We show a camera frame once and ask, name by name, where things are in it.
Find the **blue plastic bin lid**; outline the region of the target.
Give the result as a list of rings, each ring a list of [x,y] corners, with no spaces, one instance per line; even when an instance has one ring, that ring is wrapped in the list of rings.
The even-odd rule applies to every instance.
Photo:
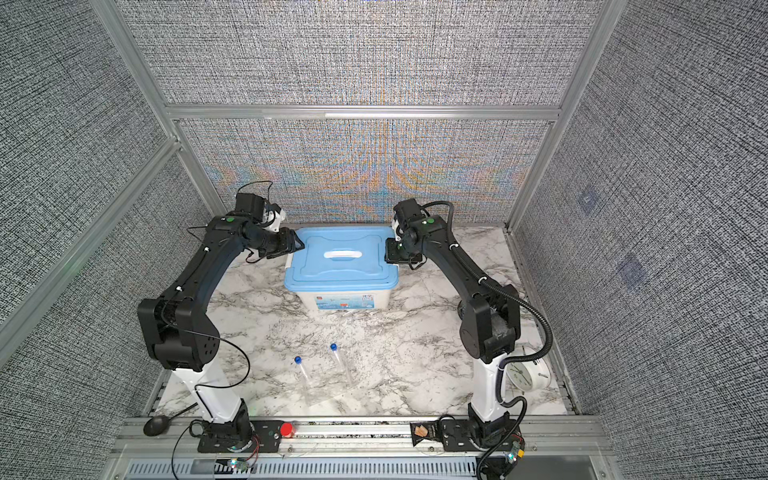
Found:
[[[284,286],[293,292],[391,290],[398,267],[385,261],[387,226],[306,227],[297,231],[305,248],[286,263]]]

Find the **white plastic storage bin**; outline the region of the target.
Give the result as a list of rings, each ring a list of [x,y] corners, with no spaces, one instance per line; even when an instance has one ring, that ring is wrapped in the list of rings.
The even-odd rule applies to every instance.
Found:
[[[393,290],[296,292],[310,312],[386,310]]]

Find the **blue capped test tube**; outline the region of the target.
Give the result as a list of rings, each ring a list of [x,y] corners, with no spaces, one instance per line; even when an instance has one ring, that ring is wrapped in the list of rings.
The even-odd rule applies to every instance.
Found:
[[[336,364],[339,366],[339,368],[343,372],[347,384],[352,386],[353,385],[353,378],[352,378],[352,375],[351,375],[351,371],[349,369],[349,366],[348,366],[347,362],[344,359],[343,354],[340,351],[340,348],[339,348],[338,344],[337,343],[331,343],[330,344],[330,351],[331,351],[331,354],[332,354]]]
[[[312,379],[309,375],[309,371],[307,370],[303,358],[301,356],[295,356],[294,357],[294,365],[296,366],[298,370],[298,379],[300,384],[305,390],[309,390],[312,388]]]

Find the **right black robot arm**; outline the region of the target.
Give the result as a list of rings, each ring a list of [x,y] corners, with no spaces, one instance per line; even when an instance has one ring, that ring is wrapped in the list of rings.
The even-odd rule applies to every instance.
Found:
[[[551,326],[535,307],[520,298],[513,285],[501,285],[463,249],[453,232],[452,202],[421,205],[407,199],[397,203],[393,211],[394,236],[386,241],[385,261],[413,271],[431,261],[459,294],[459,336],[474,359],[469,437],[476,446],[488,449],[518,428],[510,409],[519,402],[504,398],[506,367],[544,358],[553,346]],[[543,344],[532,353],[516,355],[522,309],[536,320]]]

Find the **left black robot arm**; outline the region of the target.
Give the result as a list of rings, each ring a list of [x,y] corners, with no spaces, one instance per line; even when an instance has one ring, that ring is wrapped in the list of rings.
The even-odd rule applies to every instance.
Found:
[[[284,210],[269,196],[236,191],[234,208],[202,226],[200,246],[179,277],[137,308],[149,356],[173,372],[193,395],[201,418],[190,429],[201,452],[253,449],[247,405],[217,359],[225,339],[207,315],[210,299],[231,263],[246,252],[250,261],[274,259],[303,249],[296,232],[283,226]]]

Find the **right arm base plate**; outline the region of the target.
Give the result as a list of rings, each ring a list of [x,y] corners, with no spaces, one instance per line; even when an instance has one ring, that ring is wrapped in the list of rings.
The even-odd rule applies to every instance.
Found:
[[[438,436],[446,452],[479,452],[472,438],[473,423],[468,419],[442,418],[437,422]]]

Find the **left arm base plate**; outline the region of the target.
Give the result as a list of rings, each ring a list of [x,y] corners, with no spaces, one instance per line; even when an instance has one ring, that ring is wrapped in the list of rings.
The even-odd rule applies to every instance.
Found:
[[[199,453],[277,453],[281,444],[281,420],[251,420],[245,423],[216,424],[203,422],[192,427],[198,439]]]

